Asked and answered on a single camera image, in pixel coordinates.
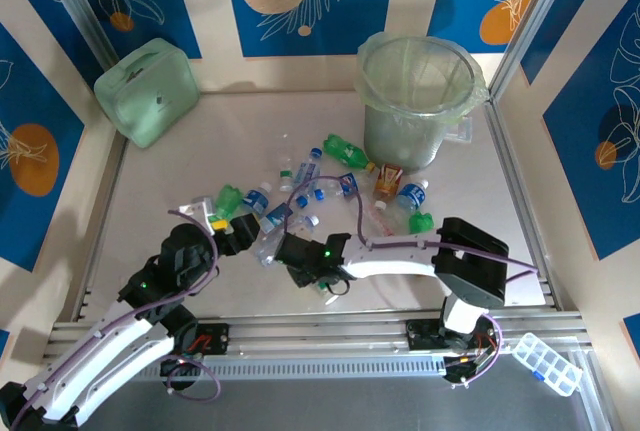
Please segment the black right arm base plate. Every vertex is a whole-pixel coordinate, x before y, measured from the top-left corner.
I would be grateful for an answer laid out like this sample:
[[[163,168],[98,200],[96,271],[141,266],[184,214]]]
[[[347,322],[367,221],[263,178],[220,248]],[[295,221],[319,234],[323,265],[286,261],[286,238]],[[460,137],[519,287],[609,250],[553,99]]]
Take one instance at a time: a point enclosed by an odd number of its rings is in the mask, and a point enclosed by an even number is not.
[[[490,321],[481,317],[471,333],[459,333],[444,327],[439,319],[413,319],[406,322],[406,335],[411,351],[451,351],[462,353],[484,349],[496,331]]]

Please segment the clear bottle white cap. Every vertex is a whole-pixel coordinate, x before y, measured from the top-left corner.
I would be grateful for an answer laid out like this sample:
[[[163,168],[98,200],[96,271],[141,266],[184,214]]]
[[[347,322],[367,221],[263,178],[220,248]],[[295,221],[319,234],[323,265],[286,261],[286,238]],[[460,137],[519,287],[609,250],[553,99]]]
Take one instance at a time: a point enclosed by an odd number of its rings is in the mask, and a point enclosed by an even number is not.
[[[331,305],[332,303],[334,303],[335,301],[337,301],[337,300],[340,298],[340,295],[339,295],[339,294],[336,294],[336,296],[322,296],[322,295],[319,293],[319,291],[318,291],[317,284],[318,284],[318,283],[314,284],[314,285],[312,286],[312,289],[313,289],[313,290],[316,292],[316,294],[321,298],[321,301],[322,301],[322,303],[323,303],[325,306],[329,306],[329,305]]]

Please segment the orange juice bottle red label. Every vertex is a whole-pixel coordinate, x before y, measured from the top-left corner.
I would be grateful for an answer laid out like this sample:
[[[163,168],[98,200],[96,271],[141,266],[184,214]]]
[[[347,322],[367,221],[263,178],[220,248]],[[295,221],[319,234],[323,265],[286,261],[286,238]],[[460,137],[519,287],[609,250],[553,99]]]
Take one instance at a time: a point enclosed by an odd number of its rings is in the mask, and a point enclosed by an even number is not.
[[[376,179],[372,198],[378,209],[384,209],[395,197],[399,190],[404,170],[397,165],[383,164]]]

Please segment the clear unlabelled plastic bottle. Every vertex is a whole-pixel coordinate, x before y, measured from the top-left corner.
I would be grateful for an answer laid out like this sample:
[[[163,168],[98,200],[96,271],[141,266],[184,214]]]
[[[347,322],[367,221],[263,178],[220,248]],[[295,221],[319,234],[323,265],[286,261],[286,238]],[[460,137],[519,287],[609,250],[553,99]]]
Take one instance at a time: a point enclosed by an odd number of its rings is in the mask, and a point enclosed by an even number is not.
[[[276,145],[276,159],[280,171],[290,171],[294,157],[293,143],[288,133],[282,134]]]

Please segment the green bottle with lime label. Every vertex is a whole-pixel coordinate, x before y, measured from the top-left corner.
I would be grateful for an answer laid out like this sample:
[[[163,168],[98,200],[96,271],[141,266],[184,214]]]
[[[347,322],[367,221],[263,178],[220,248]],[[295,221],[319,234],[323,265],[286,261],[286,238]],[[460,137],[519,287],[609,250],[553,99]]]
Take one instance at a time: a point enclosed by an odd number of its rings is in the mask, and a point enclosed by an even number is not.
[[[367,172],[371,172],[375,168],[375,164],[369,160],[361,148],[338,135],[329,134],[323,141],[323,150],[348,168]]]

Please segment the clear compartment organiser box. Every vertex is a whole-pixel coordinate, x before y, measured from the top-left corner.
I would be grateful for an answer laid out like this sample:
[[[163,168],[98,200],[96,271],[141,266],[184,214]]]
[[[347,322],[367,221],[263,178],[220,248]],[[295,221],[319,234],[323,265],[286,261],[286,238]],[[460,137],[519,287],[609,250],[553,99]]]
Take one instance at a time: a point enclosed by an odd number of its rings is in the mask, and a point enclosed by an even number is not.
[[[583,371],[531,332],[520,338],[512,356],[562,397],[570,397],[579,387]]]

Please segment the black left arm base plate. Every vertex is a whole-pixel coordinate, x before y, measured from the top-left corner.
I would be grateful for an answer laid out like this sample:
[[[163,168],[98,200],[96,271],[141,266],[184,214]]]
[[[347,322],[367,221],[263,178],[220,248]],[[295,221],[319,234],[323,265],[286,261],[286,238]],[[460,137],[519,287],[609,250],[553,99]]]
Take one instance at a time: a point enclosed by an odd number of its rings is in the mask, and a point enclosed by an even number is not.
[[[226,323],[198,324],[180,337],[173,349],[177,355],[225,355],[229,345],[229,325]]]

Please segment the aluminium table side rail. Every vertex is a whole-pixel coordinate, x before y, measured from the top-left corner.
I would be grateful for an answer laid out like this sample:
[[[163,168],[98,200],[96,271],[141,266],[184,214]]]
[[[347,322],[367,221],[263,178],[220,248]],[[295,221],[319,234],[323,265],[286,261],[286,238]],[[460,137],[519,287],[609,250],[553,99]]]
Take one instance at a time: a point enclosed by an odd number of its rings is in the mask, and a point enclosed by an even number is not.
[[[528,201],[524,180],[499,109],[492,100],[485,103],[484,114],[506,178],[507,187],[514,203],[527,249],[533,264],[538,269],[538,281],[541,285],[545,285],[545,289],[547,290],[544,294],[545,304],[554,310],[561,310],[562,304],[558,302],[556,291],[550,278],[545,245],[542,241],[533,210]]]
[[[103,178],[98,190],[96,205],[90,220],[90,237],[92,238],[89,254],[85,259],[85,268],[75,295],[74,306],[71,312],[71,320],[77,322],[84,315],[85,297],[91,294],[94,271],[97,267],[98,257],[102,246],[102,239],[106,228],[106,221],[113,195],[119,179],[122,163],[128,147],[128,139],[120,133],[114,136],[114,141],[107,159]]]

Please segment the green bottle yellow cap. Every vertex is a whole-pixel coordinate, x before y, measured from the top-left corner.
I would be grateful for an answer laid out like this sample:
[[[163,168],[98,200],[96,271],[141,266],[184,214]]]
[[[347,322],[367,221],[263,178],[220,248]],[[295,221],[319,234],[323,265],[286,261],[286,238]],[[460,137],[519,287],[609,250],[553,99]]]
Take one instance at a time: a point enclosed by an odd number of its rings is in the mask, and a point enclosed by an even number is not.
[[[430,213],[415,212],[408,220],[410,234],[422,234],[434,229],[434,220]]]

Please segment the crushed green plastic bottle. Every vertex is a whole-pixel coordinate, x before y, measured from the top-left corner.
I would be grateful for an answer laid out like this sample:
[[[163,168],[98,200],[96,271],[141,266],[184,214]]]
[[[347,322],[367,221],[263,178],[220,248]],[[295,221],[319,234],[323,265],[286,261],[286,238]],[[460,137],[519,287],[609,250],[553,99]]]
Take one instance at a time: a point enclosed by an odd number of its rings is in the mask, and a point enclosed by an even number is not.
[[[244,194],[239,188],[225,184],[215,199],[215,216],[217,219],[230,219],[243,200]]]

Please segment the aluminium corner post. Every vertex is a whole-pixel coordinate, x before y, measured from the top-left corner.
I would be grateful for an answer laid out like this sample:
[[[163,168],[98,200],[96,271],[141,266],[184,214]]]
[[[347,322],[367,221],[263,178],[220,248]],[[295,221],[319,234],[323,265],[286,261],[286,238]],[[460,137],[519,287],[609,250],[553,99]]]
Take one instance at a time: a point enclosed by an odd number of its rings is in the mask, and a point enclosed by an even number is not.
[[[520,61],[555,0],[531,0],[521,23],[513,34],[489,85],[489,102],[496,104],[508,87]]]
[[[88,0],[60,0],[60,2],[101,68],[107,71],[116,65],[119,61],[118,55]]]

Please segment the small clear plastic box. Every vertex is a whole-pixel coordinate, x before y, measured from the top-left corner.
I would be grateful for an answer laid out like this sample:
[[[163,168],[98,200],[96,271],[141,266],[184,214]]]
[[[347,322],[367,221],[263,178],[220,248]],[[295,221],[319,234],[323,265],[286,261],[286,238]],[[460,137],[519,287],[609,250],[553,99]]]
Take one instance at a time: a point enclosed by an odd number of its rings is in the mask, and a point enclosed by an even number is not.
[[[472,118],[465,116],[458,123],[450,125],[445,139],[458,143],[470,143],[472,141]]]

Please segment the mint green zip pouch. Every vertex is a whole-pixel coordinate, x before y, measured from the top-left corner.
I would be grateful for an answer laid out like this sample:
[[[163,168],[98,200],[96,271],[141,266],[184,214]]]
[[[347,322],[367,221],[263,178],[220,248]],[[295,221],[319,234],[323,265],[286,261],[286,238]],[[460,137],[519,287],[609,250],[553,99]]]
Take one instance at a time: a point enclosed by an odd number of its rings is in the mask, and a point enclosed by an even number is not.
[[[94,94],[115,128],[140,148],[154,144],[200,99],[185,52],[161,38],[104,72]]]

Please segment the bin with green liner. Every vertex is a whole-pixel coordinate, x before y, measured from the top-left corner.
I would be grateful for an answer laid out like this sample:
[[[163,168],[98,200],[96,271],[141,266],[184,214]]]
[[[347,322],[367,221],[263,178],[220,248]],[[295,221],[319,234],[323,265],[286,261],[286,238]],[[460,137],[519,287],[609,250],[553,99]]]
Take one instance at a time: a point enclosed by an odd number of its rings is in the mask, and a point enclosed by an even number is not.
[[[365,152],[378,165],[429,166],[450,128],[488,99],[481,67],[452,41],[379,32],[356,66]]]

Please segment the aluminium mounting rail frame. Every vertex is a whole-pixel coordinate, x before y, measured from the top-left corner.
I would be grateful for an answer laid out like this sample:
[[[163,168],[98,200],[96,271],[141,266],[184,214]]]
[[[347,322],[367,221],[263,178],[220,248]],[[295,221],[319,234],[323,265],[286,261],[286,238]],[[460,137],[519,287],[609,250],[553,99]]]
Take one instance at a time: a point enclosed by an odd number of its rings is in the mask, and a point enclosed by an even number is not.
[[[361,313],[223,317],[199,320],[229,325],[227,356],[244,359],[408,355],[406,324],[437,318],[435,309]],[[550,307],[510,307],[492,317],[502,328],[502,349],[515,348],[531,332],[557,351],[591,351],[586,325],[577,311]]]

